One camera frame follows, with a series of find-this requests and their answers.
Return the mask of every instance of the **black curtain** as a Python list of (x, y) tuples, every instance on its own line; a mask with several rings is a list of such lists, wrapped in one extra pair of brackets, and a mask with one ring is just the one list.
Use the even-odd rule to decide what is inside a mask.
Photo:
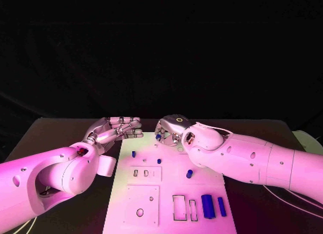
[(0, 161), (39, 117), (323, 113), (323, 2), (0, 1)]

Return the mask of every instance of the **white cable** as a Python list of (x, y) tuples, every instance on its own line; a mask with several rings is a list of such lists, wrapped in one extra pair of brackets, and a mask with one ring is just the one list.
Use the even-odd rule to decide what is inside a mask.
[(311, 213), (310, 211), (307, 211), (307, 210), (301, 209), (300, 207), (297, 207), (296, 205), (290, 204), (290, 203), (288, 203), (283, 198), (280, 198), (280, 196), (267, 188), (265, 185), (264, 185), (264, 187), (265, 187), (265, 189), (270, 191), (270, 193), (271, 193), (281, 201), (284, 201), (288, 205), (291, 205), (293, 207), (296, 207), (297, 209), (300, 209), (300, 210), (304, 211), (306, 213), (309, 213), (309, 214), (317, 216), (319, 218), (323, 218), (323, 216), (320, 216), (320, 215)]
[(33, 220), (33, 223), (32, 223), (32, 225), (30, 225), (30, 228), (29, 228), (29, 231), (26, 232), (26, 234), (29, 234), (29, 232), (30, 232), (30, 230), (32, 230), (32, 227), (33, 227), (35, 221), (36, 221), (36, 218), (35, 218), (35, 220)]
[(25, 226), (29, 224), (29, 222), (30, 222), (30, 220), (23, 224), (23, 226), (19, 228), (19, 230), (13, 234), (19, 233), (19, 231), (25, 228)]
[(306, 198), (303, 198), (299, 194), (296, 194), (293, 191), (290, 191), (288, 189), (286, 189), (293, 195), (296, 195), (301, 200), (304, 200), (306, 202), (309, 202), (310, 204), (313, 204), (314, 206), (317, 206), (319, 208), (323, 209), (323, 207), (320, 205), (317, 205), (316, 203), (313, 203), (311, 201), (309, 201)]

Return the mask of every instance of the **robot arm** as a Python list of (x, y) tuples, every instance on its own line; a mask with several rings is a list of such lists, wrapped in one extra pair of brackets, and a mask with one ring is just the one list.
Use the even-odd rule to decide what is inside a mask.
[(296, 191), (323, 204), (323, 155), (287, 149), (225, 129), (221, 129), (225, 134), (219, 134), (215, 127), (199, 122), (188, 125), (183, 116), (167, 116), (159, 122), (156, 138), (162, 143), (169, 142), (170, 136), (162, 136), (162, 129), (175, 133), (196, 166), (209, 167), (245, 183)]
[(0, 233), (81, 194), (95, 174), (113, 176), (117, 160), (102, 154), (115, 140), (144, 136), (140, 127), (140, 118), (102, 118), (82, 142), (0, 164)]

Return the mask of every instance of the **small blue object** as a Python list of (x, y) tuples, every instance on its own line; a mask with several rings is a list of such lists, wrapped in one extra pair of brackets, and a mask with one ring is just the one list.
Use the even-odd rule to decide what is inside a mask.
[(192, 170), (188, 170), (188, 178), (189, 178), (189, 179), (192, 178), (192, 175), (193, 175), (193, 171), (192, 171)]
[(225, 209), (224, 199), (219, 197), (218, 200), (219, 200), (221, 215), (222, 215), (222, 217), (225, 217), (226, 216), (226, 209)]
[(215, 209), (212, 204), (212, 195), (206, 194), (202, 195), (202, 207), (203, 207), (203, 214), (205, 218), (216, 218)]

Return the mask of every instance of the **dark table surface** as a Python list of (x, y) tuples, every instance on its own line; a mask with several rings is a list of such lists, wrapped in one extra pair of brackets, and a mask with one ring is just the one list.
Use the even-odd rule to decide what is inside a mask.
[[(95, 121), (97, 119), (38, 119), (6, 161), (72, 145), (81, 141)], [(144, 132), (154, 132), (157, 121), (141, 119)], [(281, 121), (201, 119), (199, 122), (258, 137), (283, 147), (303, 150), (287, 124)], [(107, 155), (118, 159), (120, 148), (118, 141)], [(242, 183), (228, 177), (225, 183), (239, 234), (323, 234), (323, 219), (287, 205), (261, 185)], [(114, 176), (97, 175), (90, 189), (38, 217), (30, 234), (101, 234), (113, 184)], [(284, 189), (270, 189), (294, 205), (323, 216), (323, 211), (299, 200)], [(25, 234), (28, 229), (29, 225), (19, 234)]]

